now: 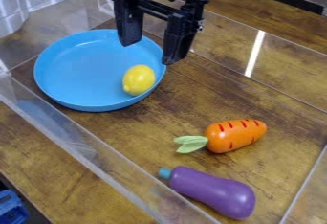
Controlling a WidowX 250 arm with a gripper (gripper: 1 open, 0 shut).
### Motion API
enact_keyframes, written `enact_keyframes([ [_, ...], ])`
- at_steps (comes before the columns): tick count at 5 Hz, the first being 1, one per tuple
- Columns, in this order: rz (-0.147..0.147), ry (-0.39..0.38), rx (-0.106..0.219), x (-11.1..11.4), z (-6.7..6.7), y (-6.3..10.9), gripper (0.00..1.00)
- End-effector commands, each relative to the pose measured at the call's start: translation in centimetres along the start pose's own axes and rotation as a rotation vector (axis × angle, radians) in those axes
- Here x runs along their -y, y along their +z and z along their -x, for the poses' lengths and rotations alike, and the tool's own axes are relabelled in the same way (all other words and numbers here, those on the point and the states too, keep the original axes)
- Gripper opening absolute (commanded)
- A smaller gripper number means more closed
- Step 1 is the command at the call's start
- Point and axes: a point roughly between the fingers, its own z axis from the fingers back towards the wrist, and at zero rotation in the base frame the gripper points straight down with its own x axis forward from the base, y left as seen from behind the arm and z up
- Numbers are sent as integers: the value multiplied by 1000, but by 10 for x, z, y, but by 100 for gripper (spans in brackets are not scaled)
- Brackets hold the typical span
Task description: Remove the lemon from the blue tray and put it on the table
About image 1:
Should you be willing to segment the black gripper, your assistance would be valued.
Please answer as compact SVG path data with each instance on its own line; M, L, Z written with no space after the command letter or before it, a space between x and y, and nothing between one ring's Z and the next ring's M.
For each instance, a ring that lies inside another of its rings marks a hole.
M125 47L141 41L145 13L167 20L163 37L165 65L186 58L195 35L202 29L203 8L209 0L182 1L183 7L175 10L153 0L114 0L117 29Z

